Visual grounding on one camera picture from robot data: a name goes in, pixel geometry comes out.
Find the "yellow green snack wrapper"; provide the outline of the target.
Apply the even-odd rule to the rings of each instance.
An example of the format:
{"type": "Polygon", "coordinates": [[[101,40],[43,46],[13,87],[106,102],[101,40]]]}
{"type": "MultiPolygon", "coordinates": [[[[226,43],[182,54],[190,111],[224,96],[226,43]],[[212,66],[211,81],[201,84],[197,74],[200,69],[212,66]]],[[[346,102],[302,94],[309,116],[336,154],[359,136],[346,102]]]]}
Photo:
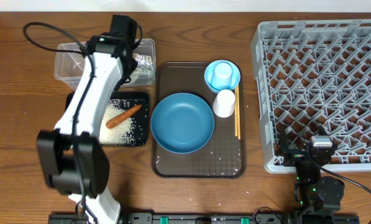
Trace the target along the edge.
{"type": "Polygon", "coordinates": [[[134,73],[141,74],[146,73],[150,74],[153,71],[153,59],[150,55],[142,54],[133,54],[133,58],[137,62],[137,67],[134,70],[134,73]]]}

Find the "white cup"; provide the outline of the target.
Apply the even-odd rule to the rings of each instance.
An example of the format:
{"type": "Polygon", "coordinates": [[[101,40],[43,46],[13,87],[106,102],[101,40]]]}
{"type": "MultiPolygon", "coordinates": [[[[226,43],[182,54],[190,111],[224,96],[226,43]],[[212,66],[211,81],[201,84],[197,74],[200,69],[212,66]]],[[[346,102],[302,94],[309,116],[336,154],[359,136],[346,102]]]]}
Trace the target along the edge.
{"type": "Polygon", "coordinates": [[[235,110],[236,97],[231,90],[221,90],[213,102],[213,112],[221,118],[230,117],[235,110]]]}

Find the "orange carrot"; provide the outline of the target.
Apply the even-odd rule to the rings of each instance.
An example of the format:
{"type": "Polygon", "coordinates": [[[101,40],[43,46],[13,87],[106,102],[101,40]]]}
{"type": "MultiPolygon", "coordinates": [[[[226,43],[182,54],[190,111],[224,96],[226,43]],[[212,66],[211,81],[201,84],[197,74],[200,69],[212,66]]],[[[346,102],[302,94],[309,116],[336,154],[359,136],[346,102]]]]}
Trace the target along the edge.
{"type": "Polygon", "coordinates": [[[134,115],[138,110],[140,110],[142,105],[135,105],[132,108],[128,109],[127,111],[113,117],[106,123],[106,127],[108,129],[115,128],[116,126],[120,125],[123,121],[130,118],[134,115]]]}

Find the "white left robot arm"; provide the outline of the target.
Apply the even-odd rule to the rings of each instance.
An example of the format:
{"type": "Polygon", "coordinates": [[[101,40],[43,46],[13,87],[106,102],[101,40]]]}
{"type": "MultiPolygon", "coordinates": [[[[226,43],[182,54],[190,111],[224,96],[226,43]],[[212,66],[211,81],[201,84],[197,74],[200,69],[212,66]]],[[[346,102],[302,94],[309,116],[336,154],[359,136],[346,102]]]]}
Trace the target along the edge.
{"type": "Polygon", "coordinates": [[[76,214],[93,223],[117,223],[121,206],[110,193],[109,160],[99,143],[108,101],[137,66],[133,34],[94,35],[85,45],[86,65],[64,115],[37,136],[46,184],[76,202],[76,214]]]}

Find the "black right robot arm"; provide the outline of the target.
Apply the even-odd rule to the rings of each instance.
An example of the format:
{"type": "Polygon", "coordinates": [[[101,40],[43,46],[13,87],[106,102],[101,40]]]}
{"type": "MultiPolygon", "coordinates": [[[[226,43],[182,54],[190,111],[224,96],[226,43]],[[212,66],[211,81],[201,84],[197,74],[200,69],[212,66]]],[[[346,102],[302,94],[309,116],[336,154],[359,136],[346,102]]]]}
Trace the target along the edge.
{"type": "Polygon", "coordinates": [[[299,209],[286,214],[283,223],[334,223],[334,213],[341,208],[345,185],[335,177],[321,175],[324,165],[331,162],[337,149],[324,128],[307,143],[293,147],[285,128],[281,128],[278,150],[285,167],[296,169],[295,200],[299,209]]]}

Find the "grey dishwasher rack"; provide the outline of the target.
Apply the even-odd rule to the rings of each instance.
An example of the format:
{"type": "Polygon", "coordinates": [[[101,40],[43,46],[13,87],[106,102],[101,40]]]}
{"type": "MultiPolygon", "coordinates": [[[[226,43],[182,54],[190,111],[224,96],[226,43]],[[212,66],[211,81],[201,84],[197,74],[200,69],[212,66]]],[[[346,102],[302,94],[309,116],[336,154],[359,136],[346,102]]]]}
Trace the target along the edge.
{"type": "Polygon", "coordinates": [[[294,172],[281,128],[294,147],[323,127],[337,145],[329,170],[371,172],[371,19],[261,22],[250,49],[265,170],[294,172]]]}

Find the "black food waste tray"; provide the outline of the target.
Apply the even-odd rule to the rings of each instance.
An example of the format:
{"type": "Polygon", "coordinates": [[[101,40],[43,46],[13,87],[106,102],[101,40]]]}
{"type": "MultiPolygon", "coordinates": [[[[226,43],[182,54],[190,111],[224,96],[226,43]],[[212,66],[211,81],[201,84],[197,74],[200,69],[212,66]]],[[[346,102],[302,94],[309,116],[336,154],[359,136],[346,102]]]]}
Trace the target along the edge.
{"type": "Polygon", "coordinates": [[[148,135],[148,120],[149,120],[149,96],[146,92],[141,91],[126,91],[126,92],[114,92],[111,95],[110,100],[128,100],[131,106],[142,105],[141,109],[138,110],[132,117],[135,119],[134,137],[135,144],[131,146],[142,146],[147,141],[148,135]]]}

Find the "clear plastic bin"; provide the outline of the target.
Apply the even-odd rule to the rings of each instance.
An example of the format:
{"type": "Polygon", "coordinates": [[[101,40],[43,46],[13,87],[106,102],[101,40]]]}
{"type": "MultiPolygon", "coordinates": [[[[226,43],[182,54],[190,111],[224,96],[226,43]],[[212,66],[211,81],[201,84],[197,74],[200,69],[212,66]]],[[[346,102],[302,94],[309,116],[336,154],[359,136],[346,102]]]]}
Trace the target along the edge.
{"type": "MultiPolygon", "coordinates": [[[[125,87],[152,85],[155,83],[156,56],[155,42],[152,39],[142,39],[140,45],[134,50],[136,54],[150,55],[153,59],[153,71],[150,74],[132,73],[131,81],[125,87]]],[[[81,80],[85,67],[85,59],[75,53],[59,52],[55,57],[55,78],[66,83],[75,90],[81,80]]]]}

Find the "brown serving tray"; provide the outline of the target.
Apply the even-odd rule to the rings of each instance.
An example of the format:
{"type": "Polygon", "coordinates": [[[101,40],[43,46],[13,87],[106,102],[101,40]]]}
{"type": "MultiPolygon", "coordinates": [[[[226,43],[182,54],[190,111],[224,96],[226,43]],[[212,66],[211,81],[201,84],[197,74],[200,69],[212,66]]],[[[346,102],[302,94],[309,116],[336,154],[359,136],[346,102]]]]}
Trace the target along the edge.
{"type": "MultiPolygon", "coordinates": [[[[213,105],[216,94],[204,79],[207,62],[167,62],[159,66],[156,104],[176,93],[189,93],[213,105]]],[[[152,169],[160,177],[236,178],[246,168],[245,143],[235,134],[235,117],[214,117],[214,131],[203,147],[195,152],[177,153],[153,140],[152,169]]]]}

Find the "pile of white rice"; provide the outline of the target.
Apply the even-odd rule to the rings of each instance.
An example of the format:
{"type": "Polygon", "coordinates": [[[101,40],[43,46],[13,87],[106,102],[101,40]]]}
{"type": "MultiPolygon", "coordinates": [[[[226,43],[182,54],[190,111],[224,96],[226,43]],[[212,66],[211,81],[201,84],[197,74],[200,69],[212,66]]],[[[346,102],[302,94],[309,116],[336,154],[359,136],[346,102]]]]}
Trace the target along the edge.
{"type": "Polygon", "coordinates": [[[131,103],[128,100],[109,100],[99,134],[99,141],[105,146],[131,146],[135,144],[135,119],[131,116],[114,128],[107,128],[106,123],[112,118],[123,114],[131,103]]]}

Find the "light blue cup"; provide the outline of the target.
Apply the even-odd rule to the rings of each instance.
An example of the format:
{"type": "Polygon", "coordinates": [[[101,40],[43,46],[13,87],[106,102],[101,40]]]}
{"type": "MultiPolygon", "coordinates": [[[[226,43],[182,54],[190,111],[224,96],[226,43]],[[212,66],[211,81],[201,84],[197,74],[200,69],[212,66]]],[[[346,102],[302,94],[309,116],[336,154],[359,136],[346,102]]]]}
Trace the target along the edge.
{"type": "Polygon", "coordinates": [[[217,90],[228,89],[232,81],[232,68],[226,63],[219,63],[215,66],[211,75],[211,86],[217,90]]]}

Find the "light blue bowl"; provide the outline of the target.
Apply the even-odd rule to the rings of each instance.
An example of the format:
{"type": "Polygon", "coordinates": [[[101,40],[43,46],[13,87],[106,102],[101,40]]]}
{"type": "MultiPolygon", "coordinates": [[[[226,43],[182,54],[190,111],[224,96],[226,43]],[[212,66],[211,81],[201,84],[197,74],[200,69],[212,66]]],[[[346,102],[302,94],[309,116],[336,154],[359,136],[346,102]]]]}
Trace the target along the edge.
{"type": "Polygon", "coordinates": [[[214,93],[219,93],[221,90],[217,90],[211,86],[211,75],[214,71],[214,68],[217,64],[226,62],[228,63],[231,68],[232,68],[232,81],[231,81],[231,86],[228,89],[224,90],[233,90],[235,87],[239,84],[240,82],[240,70],[238,69],[237,65],[234,63],[228,61],[228,60],[216,60],[212,63],[210,63],[206,70],[204,71],[204,80],[208,86],[208,88],[213,91],[214,93]]]}

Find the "dark blue plate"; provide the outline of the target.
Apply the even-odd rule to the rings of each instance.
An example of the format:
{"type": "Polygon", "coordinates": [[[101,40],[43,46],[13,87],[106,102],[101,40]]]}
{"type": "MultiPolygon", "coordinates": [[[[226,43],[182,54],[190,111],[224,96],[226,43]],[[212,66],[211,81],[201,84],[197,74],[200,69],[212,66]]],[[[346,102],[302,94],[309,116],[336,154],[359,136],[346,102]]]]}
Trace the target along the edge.
{"type": "Polygon", "coordinates": [[[175,93],[155,107],[150,127],[159,146],[172,153],[189,154],[208,143],[215,120],[205,100],[191,93],[175,93]]]}

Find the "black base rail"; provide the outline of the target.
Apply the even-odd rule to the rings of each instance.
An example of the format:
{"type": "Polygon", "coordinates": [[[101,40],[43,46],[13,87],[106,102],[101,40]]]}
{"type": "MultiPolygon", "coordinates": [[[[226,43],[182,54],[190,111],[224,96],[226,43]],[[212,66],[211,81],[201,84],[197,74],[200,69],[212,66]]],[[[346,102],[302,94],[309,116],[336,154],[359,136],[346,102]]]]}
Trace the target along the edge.
{"type": "MultiPolygon", "coordinates": [[[[257,213],[256,215],[169,215],[151,213],[129,213],[122,214],[117,221],[118,224],[251,224],[251,223],[297,223],[286,214],[257,213]]],[[[319,217],[317,215],[306,216],[303,223],[335,223],[356,224],[360,223],[359,217],[351,215],[334,215],[330,217],[319,217]]],[[[92,223],[86,220],[75,221],[72,214],[50,214],[48,224],[69,223],[92,223]]]]}

